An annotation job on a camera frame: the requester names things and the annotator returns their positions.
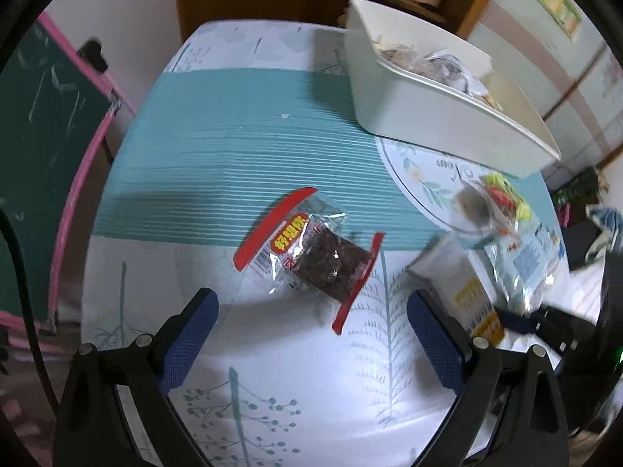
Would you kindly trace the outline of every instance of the shelf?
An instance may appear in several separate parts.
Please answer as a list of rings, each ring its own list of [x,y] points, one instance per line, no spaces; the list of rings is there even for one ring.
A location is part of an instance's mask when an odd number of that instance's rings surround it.
[[[384,2],[389,3],[390,5],[394,5],[400,7],[401,9],[408,10],[409,12],[416,13],[426,19],[434,21],[439,24],[446,24],[447,20],[445,17],[439,15],[437,12],[433,10],[429,10],[426,7],[420,5],[419,3],[413,0],[383,0]]]

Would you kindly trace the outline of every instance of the green chalkboard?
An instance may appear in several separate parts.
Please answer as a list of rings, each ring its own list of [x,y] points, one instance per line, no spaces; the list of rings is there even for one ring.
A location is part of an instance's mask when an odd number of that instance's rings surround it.
[[[33,314],[40,322],[49,317],[50,268],[63,207],[110,105],[39,22],[0,73],[0,209],[18,236]],[[2,317],[21,317],[1,237],[0,311]]]

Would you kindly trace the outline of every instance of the tablecloth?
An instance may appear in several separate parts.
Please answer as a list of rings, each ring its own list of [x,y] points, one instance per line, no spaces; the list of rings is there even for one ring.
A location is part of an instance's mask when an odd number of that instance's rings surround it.
[[[215,465],[411,465],[454,400],[407,322],[417,283],[405,268],[448,230],[477,244],[483,227],[465,215],[461,179],[488,169],[362,130],[342,41],[343,30],[303,23],[203,25],[128,130],[102,197],[83,340],[127,346],[199,287],[215,290],[216,329],[170,394]],[[261,215],[307,185],[345,208],[347,238],[365,246],[387,233],[342,336],[330,328],[336,302],[269,293],[232,262]],[[516,185],[556,227],[541,174]],[[121,397],[143,457],[158,463]]]

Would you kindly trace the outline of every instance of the silver bolt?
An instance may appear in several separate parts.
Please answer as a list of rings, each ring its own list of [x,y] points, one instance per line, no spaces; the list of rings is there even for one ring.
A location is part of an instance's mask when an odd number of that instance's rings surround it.
[[[475,337],[472,344],[478,349],[487,349],[489,347],[489,341],[484,337]]]
[[[80,344],[80,347],[78,348],[78,354],[81,354],[83,356],[88,355],[92,350],[93,345],[89,342],[85,342],[84,344]]]
[[[148,346],[151,344],[151,335],[149,334],[143,334],[143,335],[139,335],[136,340],[134,341],[134,343],[139,347],[139,348],[144,348],[145,346]]]
[[[538,344],[532,346],[532,352],[539,358],[545,358],[545,355],[547,354],[547,351],[543,349],[543,346],[539,346]]]

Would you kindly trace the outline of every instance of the white bin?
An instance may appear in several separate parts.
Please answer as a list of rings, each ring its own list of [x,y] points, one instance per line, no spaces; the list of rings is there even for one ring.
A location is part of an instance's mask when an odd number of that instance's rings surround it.
[[[436,81],[395,67],[373,42],[413,45],[420,56],[446,49],[481,79],[504,113]],[[560,151],[525,93],[491,58],[422,19],[367,0],[350,0],[345,36],[359,124],[517,177],[560,160]]]

